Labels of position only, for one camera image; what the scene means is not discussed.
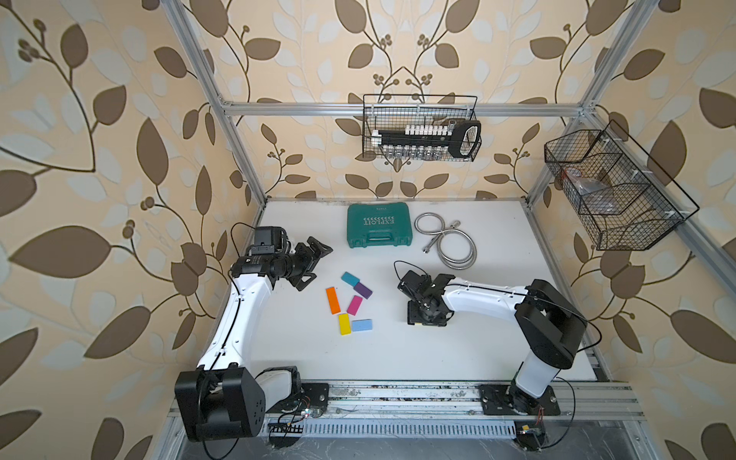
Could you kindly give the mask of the light blue block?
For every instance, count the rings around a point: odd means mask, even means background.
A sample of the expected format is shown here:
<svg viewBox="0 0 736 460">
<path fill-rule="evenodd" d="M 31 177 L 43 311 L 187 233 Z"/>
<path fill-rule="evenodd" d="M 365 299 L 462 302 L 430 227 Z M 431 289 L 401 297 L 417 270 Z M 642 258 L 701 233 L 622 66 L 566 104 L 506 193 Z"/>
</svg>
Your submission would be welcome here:
<svg viewBox="0 0 736 460">
<path fill-rule="evenodd" d="M 373 321 L 371 319 L 353 320 L 351 330 L 353 333 L 370 332 L 373 330 Z"/>
</svg>

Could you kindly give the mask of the purple block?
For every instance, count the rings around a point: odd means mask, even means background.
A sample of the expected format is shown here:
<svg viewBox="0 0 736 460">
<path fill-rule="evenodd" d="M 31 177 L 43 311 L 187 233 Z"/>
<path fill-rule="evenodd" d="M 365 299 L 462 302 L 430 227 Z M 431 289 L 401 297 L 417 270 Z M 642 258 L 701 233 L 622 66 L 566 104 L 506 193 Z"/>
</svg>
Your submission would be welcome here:
<svg viewBox="0 0 736 460">
<path fill-rule="evenodd" d="M 359 294 L 364 299 L 369 299 L 373 295 L 373 291 L 369 289 L 369 287 L 366 287 L 363 283 L 356 283 L 354 285 L 354 290 L 357 294 Z"/>
</svg>

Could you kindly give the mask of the magenta block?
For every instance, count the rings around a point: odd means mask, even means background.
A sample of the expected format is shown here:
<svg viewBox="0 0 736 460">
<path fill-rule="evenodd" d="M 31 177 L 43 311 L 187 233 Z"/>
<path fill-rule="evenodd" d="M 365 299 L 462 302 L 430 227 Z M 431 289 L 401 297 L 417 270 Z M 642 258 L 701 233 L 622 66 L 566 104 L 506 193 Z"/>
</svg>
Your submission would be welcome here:
<svg viewBox="0 0 736 460">
<path fill-rule="evenodd" d="M 352 316 L 357 315 L 358 311 L 360 310 L 360 306 L 362 302 L 363 302 L 363 298 L 360 297 L 359 295 L 355 295 L 349 304 L 349 307 L 347 309 L 347 314 L 350 314 Z"/>
</svg>

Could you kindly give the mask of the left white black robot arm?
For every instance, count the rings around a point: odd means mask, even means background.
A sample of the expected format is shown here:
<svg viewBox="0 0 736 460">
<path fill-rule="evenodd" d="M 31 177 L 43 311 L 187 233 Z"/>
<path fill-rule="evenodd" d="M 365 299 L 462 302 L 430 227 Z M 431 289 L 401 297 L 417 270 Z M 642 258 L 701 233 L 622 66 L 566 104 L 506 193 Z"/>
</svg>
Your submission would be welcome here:
<svg viewBox="0 0 736 460">
<path fill-rule="evenodd" d="M 296 367 L 250 372 L 260 317 L 281 280 L 304 291 L 333 249 L 314 237 L 292 245 L 281 227 L 264 227 L 230 268 L 230 291 L 210 345 L 192 371 L 179 374 L 174 396 L 187 438 L 206 443 L 257 436 L 272 408 L 307 402 Z"/>
</svg>

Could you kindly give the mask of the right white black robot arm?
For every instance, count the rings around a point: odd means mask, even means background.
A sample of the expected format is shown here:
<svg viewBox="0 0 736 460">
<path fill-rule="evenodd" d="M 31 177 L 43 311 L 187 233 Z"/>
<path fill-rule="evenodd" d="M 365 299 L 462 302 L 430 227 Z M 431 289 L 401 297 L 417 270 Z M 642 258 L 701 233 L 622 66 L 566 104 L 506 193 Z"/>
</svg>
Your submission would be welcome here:
<svg viewBox="0 0 736 460">
<path fill-rule="evenodd" d="M 528 286 L 481 285 L 450 274 L 410 270 L 398 290 L 407 298 L 407 323 L 445 327 L 458 312 L 506 320 L 519 326 L 530 352 L 511 380 L 509 398 L 538 404 L 555 377 L 569 370 L 579 353 L 588 320 L 550 283 Z"/>
</svg>

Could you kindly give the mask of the teal block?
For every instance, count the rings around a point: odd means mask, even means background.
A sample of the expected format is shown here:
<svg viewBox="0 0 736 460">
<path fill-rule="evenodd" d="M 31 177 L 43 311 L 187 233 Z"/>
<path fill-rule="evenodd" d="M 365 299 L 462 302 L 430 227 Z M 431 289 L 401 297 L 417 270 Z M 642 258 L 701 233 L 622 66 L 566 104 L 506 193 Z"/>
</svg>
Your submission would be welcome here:
<svg viewBox="0 0 736 460">
<path fill-rule="evenodd" d="M 354 276 L 350 272 L 344 272 L 341 276 L 341 280 L 353 288 L 360 283 L 360 279 L 358 279 L 357 276 Z"/>
</svg>

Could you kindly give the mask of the orange long block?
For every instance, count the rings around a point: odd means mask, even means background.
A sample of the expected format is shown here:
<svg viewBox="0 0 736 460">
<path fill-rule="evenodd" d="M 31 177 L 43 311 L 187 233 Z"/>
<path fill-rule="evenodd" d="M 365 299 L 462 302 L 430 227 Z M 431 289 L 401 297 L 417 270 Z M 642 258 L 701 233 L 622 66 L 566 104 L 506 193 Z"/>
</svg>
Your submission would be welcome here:
<svg viewBox="0 0 736 460">
<path fill-rule="evenodd" d="M 331 314 L 340 314 L 341 307 L 337 297 L 337 290 L 334 287 L 328 287 L 326 289 L 326 295 Z"/>
</svg>

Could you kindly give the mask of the green plastic tool case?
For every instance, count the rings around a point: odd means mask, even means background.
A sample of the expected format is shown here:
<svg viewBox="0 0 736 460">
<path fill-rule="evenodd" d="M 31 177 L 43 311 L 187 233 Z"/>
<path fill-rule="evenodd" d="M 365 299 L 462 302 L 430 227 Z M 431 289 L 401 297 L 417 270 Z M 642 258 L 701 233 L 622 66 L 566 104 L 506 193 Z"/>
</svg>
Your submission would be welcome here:
<svg viewBox="0 0 736 460">
<path fill-rule="evenodd" d="M 351 204 L 347 242 L 351 248 L 410 246 L 413 227 L 406 203 Z"/>
</svg>

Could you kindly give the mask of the yellow block lower left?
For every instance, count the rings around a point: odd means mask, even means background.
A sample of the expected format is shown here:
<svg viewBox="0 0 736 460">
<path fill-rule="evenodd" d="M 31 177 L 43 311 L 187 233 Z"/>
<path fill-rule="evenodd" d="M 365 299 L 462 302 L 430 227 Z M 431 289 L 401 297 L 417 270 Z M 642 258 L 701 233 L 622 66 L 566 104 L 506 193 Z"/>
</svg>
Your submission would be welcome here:
<svg viewBox="0 0 736 460">
<path fill-rule="evenodd" d="M 338 327 L 341 335 L 350 335 L 352 333 L 351 320 L 348 314 L 339 314 Z"/>
</svg>

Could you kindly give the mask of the black white socket set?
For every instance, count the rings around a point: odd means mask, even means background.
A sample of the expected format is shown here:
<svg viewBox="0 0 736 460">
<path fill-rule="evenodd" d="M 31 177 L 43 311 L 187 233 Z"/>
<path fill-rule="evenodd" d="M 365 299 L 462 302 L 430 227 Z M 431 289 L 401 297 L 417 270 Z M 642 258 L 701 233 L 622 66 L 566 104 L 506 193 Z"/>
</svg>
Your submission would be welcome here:
<svg viewBox="0 0 736 460">
<path fill-rule="evenodd" d="M 471 162 L 482 145 L 477 120 L 446 125 L 407 125 L 403 130 L 373 130 L 368 147 L 389 159 Z"/>
</svg>

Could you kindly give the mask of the clear plastic bag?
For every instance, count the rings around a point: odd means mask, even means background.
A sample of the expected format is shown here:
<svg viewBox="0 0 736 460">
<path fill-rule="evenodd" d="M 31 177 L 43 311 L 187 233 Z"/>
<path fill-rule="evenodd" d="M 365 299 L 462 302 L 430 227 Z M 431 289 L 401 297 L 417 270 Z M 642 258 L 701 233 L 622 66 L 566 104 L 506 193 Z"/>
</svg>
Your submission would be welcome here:
<svg viewBox="0 0 736 460">
<path fill-rule="evenodd" d="M 571 203 L 579 213 L 611 216 L 619 212 L 611 185 L 596 178 L 584 177 L 576 168 L 565 168 L 563 174 Z"/>
</svg>

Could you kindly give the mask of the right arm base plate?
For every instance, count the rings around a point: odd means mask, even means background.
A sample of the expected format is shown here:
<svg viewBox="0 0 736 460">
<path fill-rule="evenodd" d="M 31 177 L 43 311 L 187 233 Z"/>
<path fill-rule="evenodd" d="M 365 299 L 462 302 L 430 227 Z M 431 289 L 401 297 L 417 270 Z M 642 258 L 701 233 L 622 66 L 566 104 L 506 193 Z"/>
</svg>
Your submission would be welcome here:
<svg viewBox="0 0 736 460">
<path fill-rule="evenodd" d="M 486 383 L 477 387 L 482 412 L 487 416 L 560 416 L 561 408 L 551 386 L 533 397 L 515 383 Z"/>
</svg>

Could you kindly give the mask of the aluminium front rail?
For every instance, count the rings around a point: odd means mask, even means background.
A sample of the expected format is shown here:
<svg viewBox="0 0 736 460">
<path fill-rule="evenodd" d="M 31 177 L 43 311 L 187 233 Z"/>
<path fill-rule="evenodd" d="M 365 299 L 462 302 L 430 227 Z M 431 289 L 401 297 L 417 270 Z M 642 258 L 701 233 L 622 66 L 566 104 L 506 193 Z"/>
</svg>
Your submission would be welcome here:
<svg viewBox="0 0 736 460">
<path fill-rule="evenodd" d="M 627 383 L 556 379 L 540 402 L 513 402 L 504 381 L 304 381 L 323 419 L 642 421 Z"/>
</svg>

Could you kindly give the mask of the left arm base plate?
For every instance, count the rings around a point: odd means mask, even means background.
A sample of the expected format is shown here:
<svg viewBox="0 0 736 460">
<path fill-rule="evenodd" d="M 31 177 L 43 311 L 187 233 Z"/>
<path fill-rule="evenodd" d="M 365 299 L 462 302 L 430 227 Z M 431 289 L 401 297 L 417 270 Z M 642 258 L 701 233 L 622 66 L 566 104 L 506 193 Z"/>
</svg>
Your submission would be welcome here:
<svg viewBox="0 0 736 460">
<path fill-rule="evenodd" d="M 266 409 L 266 414 L 305 413 L 309 418 L 319 418 L 328 409 L 329 392 L 329 383 L 323 381 L 301 383 L 301 389 L 295 395 L 275 402 Z"/>
</svg>

